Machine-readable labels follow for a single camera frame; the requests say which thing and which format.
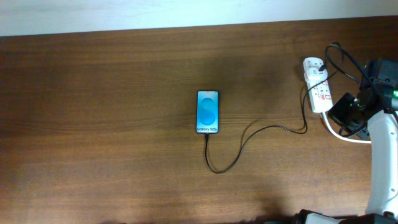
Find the blue Galaxy smartphone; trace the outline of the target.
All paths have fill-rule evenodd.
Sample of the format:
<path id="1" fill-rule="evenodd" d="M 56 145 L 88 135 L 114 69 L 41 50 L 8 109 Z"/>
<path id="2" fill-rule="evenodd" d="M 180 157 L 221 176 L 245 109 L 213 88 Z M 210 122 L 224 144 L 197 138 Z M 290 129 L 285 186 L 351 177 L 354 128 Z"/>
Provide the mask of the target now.
<path id="1" fill-rule="evenodd" d="M 203 90 L 197 93 L 196 132 L 215 134 L 219 130 L 219 94 L 217 91 Z"/>

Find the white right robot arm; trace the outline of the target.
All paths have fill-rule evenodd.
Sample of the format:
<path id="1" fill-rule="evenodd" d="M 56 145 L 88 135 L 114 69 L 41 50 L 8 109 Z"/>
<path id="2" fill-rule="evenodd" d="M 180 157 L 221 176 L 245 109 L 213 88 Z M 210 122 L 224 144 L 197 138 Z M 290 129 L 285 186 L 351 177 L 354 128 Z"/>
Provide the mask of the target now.
<path id="1" fill-rule="evenodd" d="M 333 218 L 301 210 L 293 223 L 397 223 L 397 62 L 369 61 L 357 96 L 347 93 L 337 103 L 331 101 L 322 59 L 306 58 L 303 69 L 313 112 L 326 126 L 333 120 L 371 145 L 371 193 L 364 215 Z"/>

